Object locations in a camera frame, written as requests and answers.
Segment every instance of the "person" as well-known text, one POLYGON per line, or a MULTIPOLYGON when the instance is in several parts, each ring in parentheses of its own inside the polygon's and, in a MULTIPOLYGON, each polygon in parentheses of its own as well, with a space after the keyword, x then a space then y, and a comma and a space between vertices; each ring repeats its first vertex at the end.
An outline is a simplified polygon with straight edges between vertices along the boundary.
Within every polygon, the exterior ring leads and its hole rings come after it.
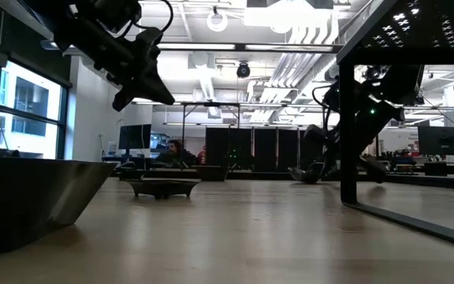
POLYGON ((203 146, 203 150, 197 154, 197 163, 199 165, 206 165, 206 146, 203 146))
MULTIPOLYGON (((160 154, 155 160, 167 164, 168 167, 181 167, 181 142, 179 140, 171 140, 168 143, 168 147, 169 150, 160 154)), ((183 162, 186 167, 194 166, 195 156, 184 149, 183 162)))

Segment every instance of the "computer monitor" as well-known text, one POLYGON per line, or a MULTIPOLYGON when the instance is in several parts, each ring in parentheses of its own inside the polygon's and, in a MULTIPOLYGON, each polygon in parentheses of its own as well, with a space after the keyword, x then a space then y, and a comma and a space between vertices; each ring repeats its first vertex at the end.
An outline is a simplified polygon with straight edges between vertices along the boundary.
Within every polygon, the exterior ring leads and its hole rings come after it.
POLYGON ((454 127, 419 126, 420 155, 454 155, 454 127))
POLYGON ((122 126, 118 148, 126 150, 150 148, 150 134, 151 125, 122 126))

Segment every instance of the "black tray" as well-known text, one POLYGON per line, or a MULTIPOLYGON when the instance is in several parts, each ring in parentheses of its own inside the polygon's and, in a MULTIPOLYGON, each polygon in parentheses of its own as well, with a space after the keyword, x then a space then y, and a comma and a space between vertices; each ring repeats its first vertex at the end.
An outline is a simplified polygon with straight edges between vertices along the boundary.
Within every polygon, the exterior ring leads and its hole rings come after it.
POLYGON ((128 181, 137 197, 140 193, 152 195, 155 199, 167 199, 172 195, 184 194, 190 197, 190 193, 197 181, 128 181))

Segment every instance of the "wooden table surface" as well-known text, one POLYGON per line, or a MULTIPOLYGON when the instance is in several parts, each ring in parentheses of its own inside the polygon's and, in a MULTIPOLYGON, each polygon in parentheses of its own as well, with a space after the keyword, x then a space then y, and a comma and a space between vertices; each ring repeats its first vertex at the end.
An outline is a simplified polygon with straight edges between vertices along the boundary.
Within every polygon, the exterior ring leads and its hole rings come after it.
MULTIPOLYGON (((337 186, 203 182, 155 200, 110 179, 75 226, 0 255, 0 283, 454 283, 454 245, 342 206, 337 186)), ((454 224, 453 190, 359 187, 454 224)))

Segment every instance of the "window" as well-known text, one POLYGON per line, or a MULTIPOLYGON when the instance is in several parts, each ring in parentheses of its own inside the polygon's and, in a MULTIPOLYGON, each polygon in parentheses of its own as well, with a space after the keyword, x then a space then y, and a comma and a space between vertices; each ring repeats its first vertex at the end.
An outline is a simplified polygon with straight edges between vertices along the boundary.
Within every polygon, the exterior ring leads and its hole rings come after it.
POLYGON ((17 77, 15 87, 16 110, 22 110, 39 116, 47 116, 48 90, 27 80, 17 77))
POLYGON ((5 131, 6 118, 0 115, 0 144, 4 143, 3 132, 5 131))
MULTIPOLYGON (((14 114, 0 112, 0 133, 5 134, 8 149, 18 150, 23 158, 55 159, 57 152, 58 127, 56 125, 22 118, 14 114), (12 122, 11 131, 5 127, 6 121, 12 122)), ((6 148, 0 138, 0 148, 6 148)))
POLYGON ((1 71, 0 105, 6 105, 6 93, 8 92, 8 72, 1 71))
MULTIPOLYGON (((59 119, 61 85, 12 62, 2 69, 0 82, 0 105, 55 121, 59 119)), ((25 121, 12 122, 12 129, 13 125, 25 129, 26 124, 25 121)))

